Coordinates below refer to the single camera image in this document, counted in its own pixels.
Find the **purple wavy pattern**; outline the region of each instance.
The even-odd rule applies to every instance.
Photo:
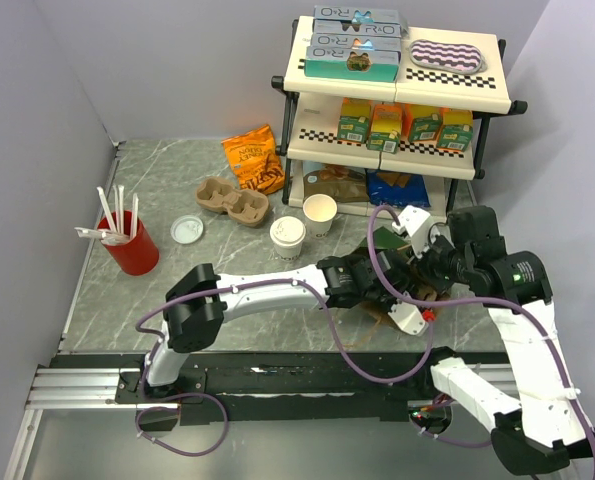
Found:
[[[417,40],[410,49],[414,60],[427,65],[449,66],[467,72],[481,65],[481,52],[473,45]]]

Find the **blue snack bag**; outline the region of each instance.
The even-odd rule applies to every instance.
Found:
[[[430,207],[424,177],[410,173],[368,170],[368,196],[373,205]]]

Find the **white paper cup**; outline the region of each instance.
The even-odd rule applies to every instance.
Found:
[[[301,253],[306,237],[304,223],[295,217],[281,217],[270,226],[270,238],[275,251],[284,260],[295,260]]]
[[[337,215],[337,202],[321,193],[311,195],[304,201],[304,215],[308,234],[315,238],[325,237]]]

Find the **snack box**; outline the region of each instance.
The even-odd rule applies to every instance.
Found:
[[[370,127],[370,100],[344,98],[341,104],[337,139],[365,143]]]
[[[426,105],[404,106],[404,137],[412,143],[435,140],[441,128],[441,109]]]
[[[313,33],[362,35],[368,37],[402,38],[402,25],[396,23],[348,23],[336,20],[315,20]]]
[[[352,48],[308,47],[304,75],[369,82],[394,82],[399,70],[397,52]]]
[[[366,146],[368,150],[395,153],[399,149],[403,109],[401,105],[375,105],[370,135]]]
[[[443,126],[437,137],[437,148],[464,152],[473,139],[473,114],[469,110],[442,108]]]
[[[401,40],[398,38],[315,33],[310,39],[310,45],[332,48],[352,48],[354,50],[386,50],[399,53],[399,57],[401,58]]]
[[[365,7],[337,7],[316,5],[317,20],[341,20],[350,23],[401,23],[397,10]]]

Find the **red cup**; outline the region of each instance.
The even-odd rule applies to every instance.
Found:
[[[117,217],[113,212],[113,221],[117,224]],[[124,211],[124,231],[130,235],[133,213]],[[106,217],[101,219],[97,228],[110,228]],[[159,261],[159,250],[140,219],[137,219],[137,235],[123,245],[104,245],[108,253],[115,259],[121,269],[128,275],[143,275],[150,272]]]

